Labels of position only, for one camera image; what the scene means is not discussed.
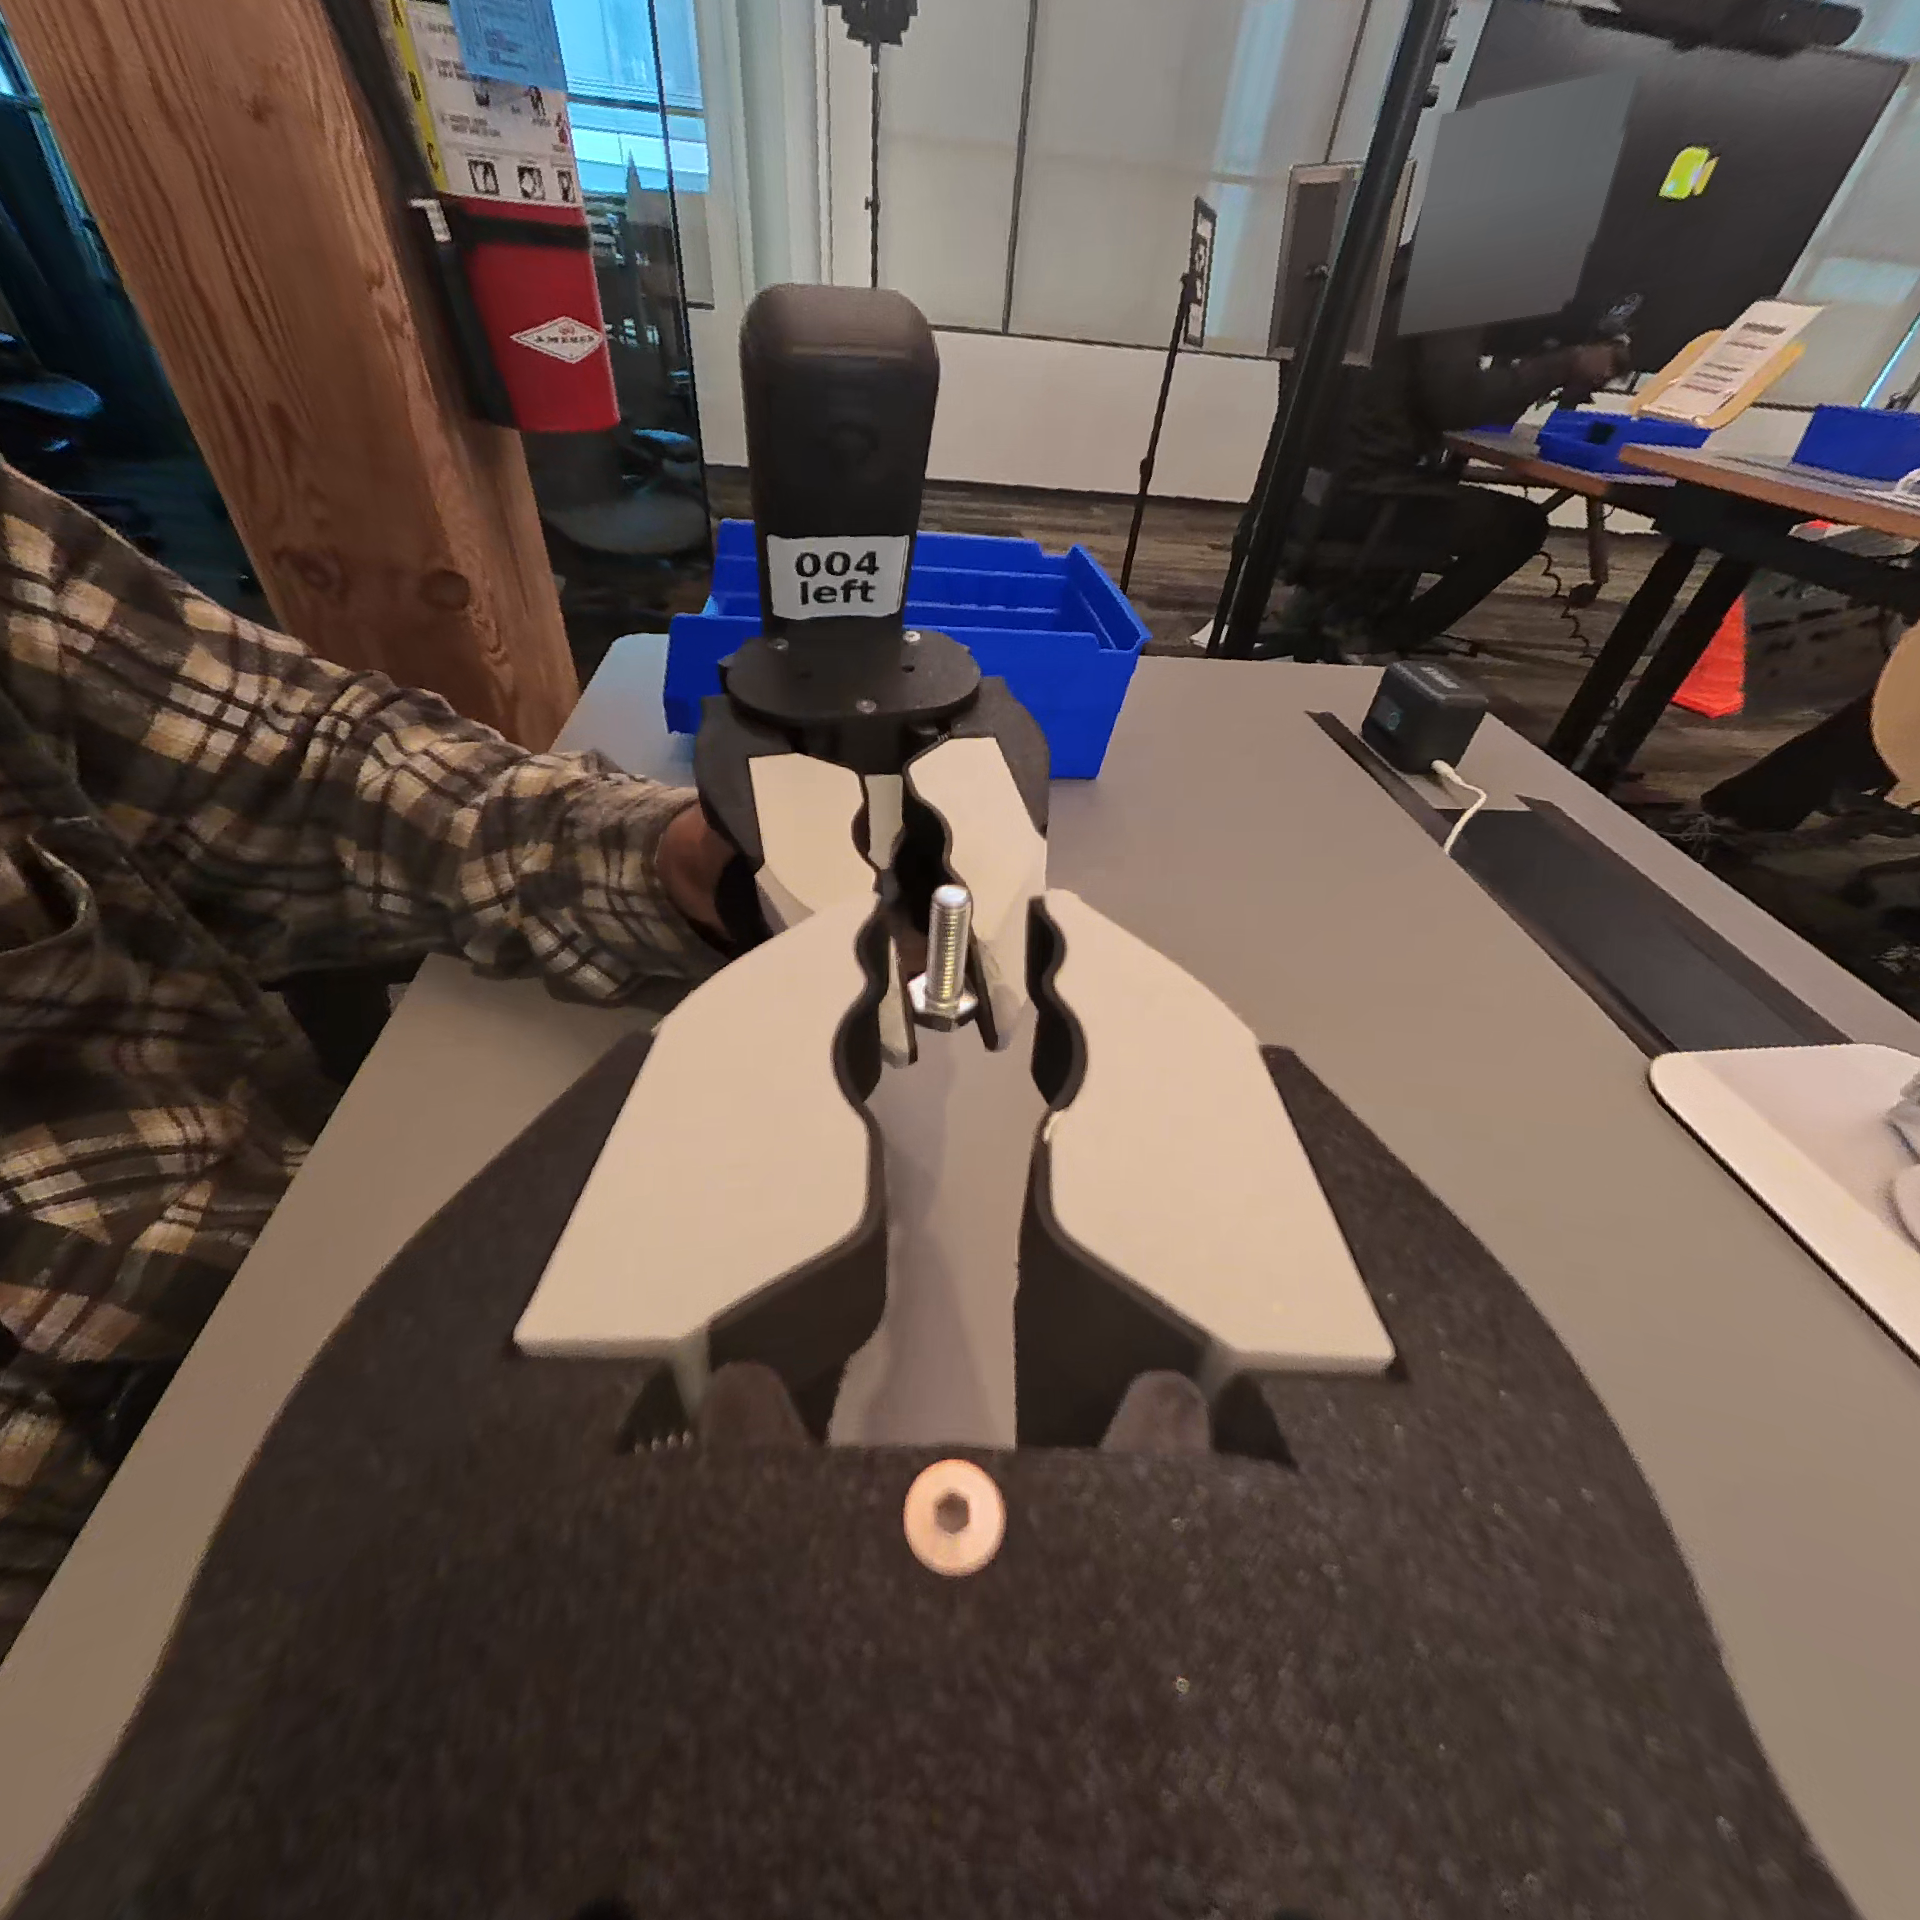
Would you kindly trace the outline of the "black light stand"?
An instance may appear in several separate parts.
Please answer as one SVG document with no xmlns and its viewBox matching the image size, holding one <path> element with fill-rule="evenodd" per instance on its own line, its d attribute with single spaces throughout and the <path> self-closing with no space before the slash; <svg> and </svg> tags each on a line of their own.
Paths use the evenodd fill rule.
<svg viewBox="0 0 1920 1920">
<path fill-rule="evenodd" d="M 836 15 L 851 43 L 865 47 L 870 60 L 870 143 L 866 143 L 866 195 L 862 218 L 866 221 L 866 284 L 880 285 L 880 111 L 883 111 L 883 53 L 900 45 L 919 15 L 919 2 L 823 2 Z"/>
</svg>

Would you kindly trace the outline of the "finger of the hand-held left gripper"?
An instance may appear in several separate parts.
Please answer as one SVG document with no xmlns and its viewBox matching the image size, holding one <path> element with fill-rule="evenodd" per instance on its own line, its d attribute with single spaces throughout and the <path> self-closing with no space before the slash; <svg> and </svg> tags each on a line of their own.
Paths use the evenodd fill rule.
<svg viewBox="0 0 1920 1920">
<path fill-rule="evenodd" d="M 888 925 L 888 987 L 878 1011 L 880 1056 L 889 1067 L 918 1061 L 918 1020 L 907 973 L 918 930 L 905 911 L 897 855 L 905 839 L 900 775 L 859 775 L 807 755 L 751 757 L 759 835 L 756 894 L 771 930 L 786 930 L 856 901 Z"/>
<path fill-rule="evenodd" d="M 971 895 L 970 967 L 987 1047 L 1009 1047 L 1030 1006 L 1030 910 L 1047 890 L 1047 836 L 1001 744 L 937 744 L 903 789 L 943 828 L 943 874 Z"/>
</svg>

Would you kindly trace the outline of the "orange traffic cone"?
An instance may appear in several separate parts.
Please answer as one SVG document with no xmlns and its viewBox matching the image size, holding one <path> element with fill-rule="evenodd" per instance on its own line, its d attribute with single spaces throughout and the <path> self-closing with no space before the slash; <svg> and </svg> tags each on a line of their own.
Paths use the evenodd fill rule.
<svg viewBox="0 0 1920 1920">
<path fill-rule="evenodd" d="M 1720 723 L 1745 714 L 1746 682 L 1746 600 L 1736 598 L 1720 622 L 1713 639 L 1695 661 L 1680 688 L 1671 695 L 1671 708 Z"/>
</svg>

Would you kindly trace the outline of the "dark power adapter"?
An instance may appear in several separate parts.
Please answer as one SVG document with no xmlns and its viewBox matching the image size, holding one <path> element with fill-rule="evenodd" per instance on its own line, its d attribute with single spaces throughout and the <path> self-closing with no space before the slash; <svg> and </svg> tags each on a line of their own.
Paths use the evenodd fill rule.
<svg viewBox="0 0 1920 1920">
<path fill-rule="evenodd" d="M 1361 720 L 1361 742 L 1402 775 L 1464 771 L 1491 704 L 1487 693 L 1433 661 L 1395 661 Z"/>
</svg>

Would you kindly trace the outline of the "large black monitor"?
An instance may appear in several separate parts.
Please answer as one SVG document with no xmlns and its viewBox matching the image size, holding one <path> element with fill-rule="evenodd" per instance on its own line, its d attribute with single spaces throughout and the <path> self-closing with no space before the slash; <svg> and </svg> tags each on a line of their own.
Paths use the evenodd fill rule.
<svg viewBox="0 0 1920 1920">
<path fill-rule="evenodd" d="M 1460 91 L 1474 107 L 1574 79 L 1633 79 L 1614 180 L 1574 295 L 1491 325 L 1491 350 L 1588 340 L 1620 303 L 1638 370 L 1777 296 L 1892 107 L 1908 63 L 1764 54 L 1600 26 L 1563 5 L 1491 5 Z"/>
</svg>

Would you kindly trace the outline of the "safety instruction sign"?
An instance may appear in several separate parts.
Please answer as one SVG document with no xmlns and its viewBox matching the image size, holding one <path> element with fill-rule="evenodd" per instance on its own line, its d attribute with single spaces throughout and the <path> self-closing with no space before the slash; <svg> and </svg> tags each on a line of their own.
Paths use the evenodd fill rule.
<svg viewBox="0 0 1920 1920">
<path fill-rule="evenodd" d="M 386 21 L 425 164 L 444 196 L 582 211 L 562 90 L 474 75 L 450 5 L 390 2 Z"/>
</svg>

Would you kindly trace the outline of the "wooden post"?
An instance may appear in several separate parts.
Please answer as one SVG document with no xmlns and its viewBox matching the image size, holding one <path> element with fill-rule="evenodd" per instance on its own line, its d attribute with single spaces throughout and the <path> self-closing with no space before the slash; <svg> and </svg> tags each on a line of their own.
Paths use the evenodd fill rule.
<svg viewBox="0 0 1920 1920">
<path fill-rule="evenodd" d="M 521 443 L 466 408 L 330 7 L 4 21 L 279 626 L 552 747 L 582 690 Z"/>
</svg>

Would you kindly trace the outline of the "red fire extinguisher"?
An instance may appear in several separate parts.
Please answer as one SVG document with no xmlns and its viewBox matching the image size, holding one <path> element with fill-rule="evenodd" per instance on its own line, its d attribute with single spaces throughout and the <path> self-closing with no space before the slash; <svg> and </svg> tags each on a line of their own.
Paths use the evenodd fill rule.
<svg viewBox="0 0 1920 1920">
<path fill-rule="evenodd" d="M 444 196 L 489 415 L 526 436 L 606 434 L 617 421 L 593 229 L 576 205 Z"/>
</svg>

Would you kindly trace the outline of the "person's plaid shirt torso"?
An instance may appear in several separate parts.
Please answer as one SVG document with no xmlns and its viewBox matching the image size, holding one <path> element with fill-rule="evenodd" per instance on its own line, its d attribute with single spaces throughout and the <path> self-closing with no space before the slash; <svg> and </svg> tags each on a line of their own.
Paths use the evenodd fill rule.
<svg viewBox="0 0 1920 1920">
<path fill-rule="evenodd" d="M 338 1096 L 182 895 L 160 742 L 198 639 L 164 566 L 4 469 L 3 1645 Z"/>
</svg>

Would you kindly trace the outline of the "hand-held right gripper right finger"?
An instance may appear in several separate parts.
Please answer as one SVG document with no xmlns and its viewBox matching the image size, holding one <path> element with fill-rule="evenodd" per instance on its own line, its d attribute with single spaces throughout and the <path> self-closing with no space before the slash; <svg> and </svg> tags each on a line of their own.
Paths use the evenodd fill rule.
<svg viewBox="0 0 1920 1920">
<path fill-rule="evenodd" d="M 1228 1000 L 1087 898 L 1030 915 L 1046 1114 L 1020 1227 L 1020 1444 L 1092 1450 L 1143 1375 L 1234 1450 L 1286 1375 L 1378 1383 L 1398 1346 L 1275 1061 Z"/>
</svg>

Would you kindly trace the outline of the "white tray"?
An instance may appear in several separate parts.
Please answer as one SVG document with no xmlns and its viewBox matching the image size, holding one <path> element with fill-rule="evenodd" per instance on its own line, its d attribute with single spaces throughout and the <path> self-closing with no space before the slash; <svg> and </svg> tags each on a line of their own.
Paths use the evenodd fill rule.
<svg viewBox="0 0 1920 1920">
<path fill-rule="evenodd" d="M 1904 1162 L 1883 1115 L 1908 1052 L 1836 1043 L 1668 1052 L 1657 1101 L 1889 1332 L 1919 1356 L 1919 1247 L 1889 1205 Z"/>
</svg>

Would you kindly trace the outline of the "person's left hand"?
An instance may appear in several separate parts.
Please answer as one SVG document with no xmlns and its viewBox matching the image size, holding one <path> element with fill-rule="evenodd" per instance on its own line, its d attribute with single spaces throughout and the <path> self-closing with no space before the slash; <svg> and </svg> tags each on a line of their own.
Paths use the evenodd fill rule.
<svg viewBox="0 0 1920 1920">
<path fill-rule="evenodd" d="M 657 876 L 664 895 L 687 924 L 713 944 L 730 940 L 718 890 L 732 856 L 732 844 L 707 820 L 700 803 L 682 806 L 657 844 Z"/>
</svg>

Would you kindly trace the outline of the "wooden desk with black legs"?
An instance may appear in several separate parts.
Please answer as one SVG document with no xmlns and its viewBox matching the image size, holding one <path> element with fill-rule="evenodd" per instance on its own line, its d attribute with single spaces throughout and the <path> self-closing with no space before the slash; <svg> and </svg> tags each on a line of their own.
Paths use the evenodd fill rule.
<svg viewBox="0 0 1920 1920">
<path fill-rule="evenodd" d="M 1664 542 L 1587 676 L 1547 755 L 1612 794 L 1628 776 L 1674 695 L 1722 622 L 1763 571 L 1836 592 L 1863 608 L 1919 618 L 1916 503 L 1822 469 L 1760 454 L 1631 443 L 1616 475 L 1547 461 L 1535 431 L 1466 431 L 1449 446 L 1504 478 L 1599 503 L 1654 507 Z"/>
</svg>

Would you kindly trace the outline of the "paper sign in wooden holder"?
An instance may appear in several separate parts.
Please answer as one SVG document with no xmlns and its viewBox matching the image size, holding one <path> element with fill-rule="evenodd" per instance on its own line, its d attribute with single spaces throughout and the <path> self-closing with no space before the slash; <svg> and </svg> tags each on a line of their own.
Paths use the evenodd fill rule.
<svg viewBox="0 0 1920 1920">
<path fill-rule="evenodd" d="M 1759 300 L 1731 327 L 1700 334 L 1628 402 L 1633 415 L 1726 427 L 1807 352 L 1824 303 Z"/>
</svg>

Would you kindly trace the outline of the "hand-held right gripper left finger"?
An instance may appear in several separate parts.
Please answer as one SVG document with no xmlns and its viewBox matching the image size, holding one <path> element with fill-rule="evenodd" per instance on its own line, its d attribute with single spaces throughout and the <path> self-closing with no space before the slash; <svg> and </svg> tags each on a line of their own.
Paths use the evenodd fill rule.
<svg viewBox="0 0 1920 1920">
<path fill-rule="evenodd" d="M 878 1088 L 889 940 L 851 898 L 660 1020 L 515 1328 L 552 1360 L 649 1360 L 696 1413 L 722 1370 L 780 1375 L 825 1438 L 888 1306 Z"/>
</svg>

